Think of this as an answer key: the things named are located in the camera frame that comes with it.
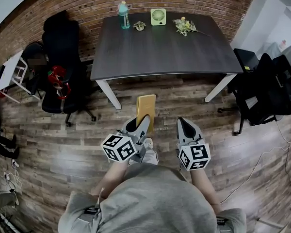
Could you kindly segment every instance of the water bottle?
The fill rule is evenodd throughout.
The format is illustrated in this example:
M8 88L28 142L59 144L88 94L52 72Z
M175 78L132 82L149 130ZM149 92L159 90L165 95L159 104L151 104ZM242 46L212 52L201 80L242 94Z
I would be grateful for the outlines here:
M128 7L125 1L121 1L119 4L118 12L122 29L129 29L130 23L128 20Z

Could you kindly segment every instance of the black office chair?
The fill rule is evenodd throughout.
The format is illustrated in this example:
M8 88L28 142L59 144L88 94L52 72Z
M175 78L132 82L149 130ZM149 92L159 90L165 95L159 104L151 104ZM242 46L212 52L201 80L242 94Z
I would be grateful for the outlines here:
M242 133L244 120L251 125L278 121L280 116L291 115L291 66L284 55L273 61L263 54L256 68L237 75L237 81L229 85L237 107L219 108L218 112L239 110Z
M96 121L96 117L85 106L85 93L90 84L86 78L86 66L79 58L79 24L70 21L67 12L62 11L48 18L44 23L42 40L48 55L49 65L62 66L66 70L63 83L69 83L71 93L60 100L56 89L48 82L48 88L42 102L42 109L49 113L67 114L65 123L71 126L69 118L77 110L85 110Z
M22 58L27 63L30 72L29 78L26 81L26 88L30 90L31 95L38 92L42 99L39 89L46 91L48 71L50 70L42 43L30 43L25 48Z

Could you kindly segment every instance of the yellow book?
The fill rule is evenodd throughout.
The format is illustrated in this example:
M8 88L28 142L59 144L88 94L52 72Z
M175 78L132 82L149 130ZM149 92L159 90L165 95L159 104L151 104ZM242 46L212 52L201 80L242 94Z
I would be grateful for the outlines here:
M137 106L136 106L137 126L146 115L149 115L151 118L151 122L150 122L148 132L153 131L153 128L154 128L155 99L156 99L156 96L154 94L140 96L137 98Z

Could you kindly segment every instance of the dark gray table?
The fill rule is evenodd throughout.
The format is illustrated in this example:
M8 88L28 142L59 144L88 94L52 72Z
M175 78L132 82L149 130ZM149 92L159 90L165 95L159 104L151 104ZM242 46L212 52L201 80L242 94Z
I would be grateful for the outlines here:
M183 36L173 19L185 17L201 32ZM243 70L228 41L208 16L167 12L166 25L152 26L150 13L129 14L131 28L120 27L119 16L103 20L91 80L96 80L117 109L121 105L106 80L175 73L226 73L226 77L205 98L210 101ZM143 31L132 25L146 23Z

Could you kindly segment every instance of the small portable fan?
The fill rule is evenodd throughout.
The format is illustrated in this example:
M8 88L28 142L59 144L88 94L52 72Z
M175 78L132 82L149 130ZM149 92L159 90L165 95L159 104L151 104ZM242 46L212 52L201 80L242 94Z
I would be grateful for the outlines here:
M151 24L152 26L166 25L166 10L151 9Z

